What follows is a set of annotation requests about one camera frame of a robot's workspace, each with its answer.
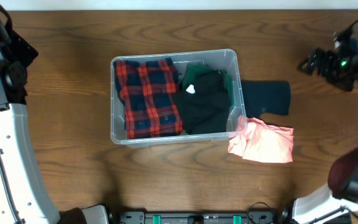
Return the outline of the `dark green garment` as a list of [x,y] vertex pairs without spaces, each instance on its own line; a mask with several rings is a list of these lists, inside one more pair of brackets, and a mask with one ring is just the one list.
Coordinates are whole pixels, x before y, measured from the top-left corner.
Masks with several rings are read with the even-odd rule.
[[230,106],[234,103],[233,87],[232,87],[232,77],[227,73],[226,70],[215,70],[209,65],[203,65],[202,63],[197,64],[188,64],[186,66],[186,72],[181,81],[181,88],[186,90],[195,80],[196,77],[210,72],[219,72],[223,76],[224,80],[224,90],[226,91],[229,97]]

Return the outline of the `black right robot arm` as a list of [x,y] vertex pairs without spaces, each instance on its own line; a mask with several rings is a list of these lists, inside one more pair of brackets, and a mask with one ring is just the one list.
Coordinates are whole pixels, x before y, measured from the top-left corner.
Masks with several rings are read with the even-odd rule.
[[[298,70],[308,75],[317,73],[337,88],[352,91],[358,82],[358,42],[352,35],[349,26],[335,37],[335,51],[315,49]],[[334,162],[326,184],[286,207],[279,223],[326,223],[357,211],[358,147]]]

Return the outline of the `red navy plaid cloth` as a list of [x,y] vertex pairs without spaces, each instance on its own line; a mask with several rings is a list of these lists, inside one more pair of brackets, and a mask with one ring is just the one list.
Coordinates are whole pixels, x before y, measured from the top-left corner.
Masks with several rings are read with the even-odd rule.
[[113,68],[129,139],[181,134],[183,122],[173,101],[179,91],[179,73],[171,58],[144,63],[118,60]]

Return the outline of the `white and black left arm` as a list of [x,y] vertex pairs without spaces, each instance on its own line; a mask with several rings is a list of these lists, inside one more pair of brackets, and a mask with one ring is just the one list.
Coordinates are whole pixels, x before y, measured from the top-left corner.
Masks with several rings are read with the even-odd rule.
[[38,52],[12,28],[0,5],[0,222],[108,223],[104,205],[60,213],[40,175],[29,135],[25,85]]

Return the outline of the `dark navy garment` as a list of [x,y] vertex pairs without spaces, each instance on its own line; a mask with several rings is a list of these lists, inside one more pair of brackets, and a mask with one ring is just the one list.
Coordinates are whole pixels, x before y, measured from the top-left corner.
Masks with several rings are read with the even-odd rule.
[[241,85],[248,118],[260,118],[264,113],[289,114],[291,89],[287,81],[242,80]]

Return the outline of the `black garment with tag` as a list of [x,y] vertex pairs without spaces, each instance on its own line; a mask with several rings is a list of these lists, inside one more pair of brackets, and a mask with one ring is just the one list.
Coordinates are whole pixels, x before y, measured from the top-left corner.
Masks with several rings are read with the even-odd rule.
[[193,82],[194,93],[182,90],[173,96],[183,129],[191,134],[226,131],[230,99],[219,71],[202,74]]

